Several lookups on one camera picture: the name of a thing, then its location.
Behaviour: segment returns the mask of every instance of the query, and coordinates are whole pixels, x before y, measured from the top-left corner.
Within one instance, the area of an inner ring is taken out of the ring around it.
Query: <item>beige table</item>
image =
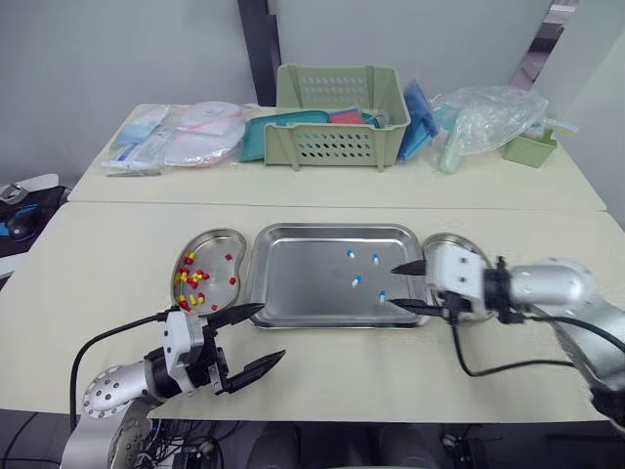
[[[277,222],[400,223],[420,239],[452,231],[512,264],[563,256],[585,264],[605,297],[625,306],[625,237],[605,213],[406,210],[222,205],[80,203],[64,206],[0,292],[0,407],[67,412],[74,354],[89,338],[171,303],[169,280],[196,234],[230,227],[252,244]],[[243,272],[246,270],[246,256]],[[82,390],[106,367],[158,347],[160,325],[97,344],[85,358]],[[549,326],[463,327],[473,368],[564,355]],[[164,417],[267,420],[499,421],[601,419],[585,382],[569,368],[535,366],[483,378],[463,374],[448,326],[412,330],[262,330],[226,327],[218,342],[231,372],[287,350],[261,381],[234,395],[207,389],[178,396]]]
[[[431,164],[432,152],[386,168],[266,167],[262,162],[209,169],[174,169],[160,177],[107,178],[106,146],[84,174],[72,201],[211,203],[267,206],[500,208],[605,210],[605,205],[562,148],[539,168],[491,152],[466,159],[454,175]]]

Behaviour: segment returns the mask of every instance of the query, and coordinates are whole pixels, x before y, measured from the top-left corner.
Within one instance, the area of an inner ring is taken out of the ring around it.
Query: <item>computer mouse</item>
[[[34,236],[41,228],[41,214],[36,208],[19,212],[7,222],[9,237],[14,241],[24,241]]]

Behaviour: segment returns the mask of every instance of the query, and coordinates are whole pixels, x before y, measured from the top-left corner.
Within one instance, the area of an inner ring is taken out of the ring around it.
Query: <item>beige plastic basket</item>
[[[283,65],[277,75],[278,110],[359,107],[383,111],[390,122],[368,124],[289,124],[265,128],[265,163],[384,166],[395,163],[410,115],[394,69],[383,66]]]

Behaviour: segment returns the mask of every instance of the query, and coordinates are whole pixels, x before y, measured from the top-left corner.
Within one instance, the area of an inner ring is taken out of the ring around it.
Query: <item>white wall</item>
[[[625,228],[625,2],[582,0],[533,89],[579,127],[560,141]]]
[[[139,103],[255,101],[233,0],[2,0],[0,183],[75,182]]]
[[[506,85],[552,0],[275,0],[286,64],[385,64],[428,95]]]

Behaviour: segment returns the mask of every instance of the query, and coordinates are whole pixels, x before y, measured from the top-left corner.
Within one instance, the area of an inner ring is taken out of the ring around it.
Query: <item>green plastic holder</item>
[[[277,73],[280,110],[359,107],[387,113],[382,128],[372,124],[288,124],[265,127],[265,163],[385,166],[395,163],[410,115],[394,69],[383,66],[282,65]]]
[[[558,146],[558,142],[552,138],[552,134],[552,130],[547,130],[540,140],[519,135],[506,145],[503,158],[539,168]]]

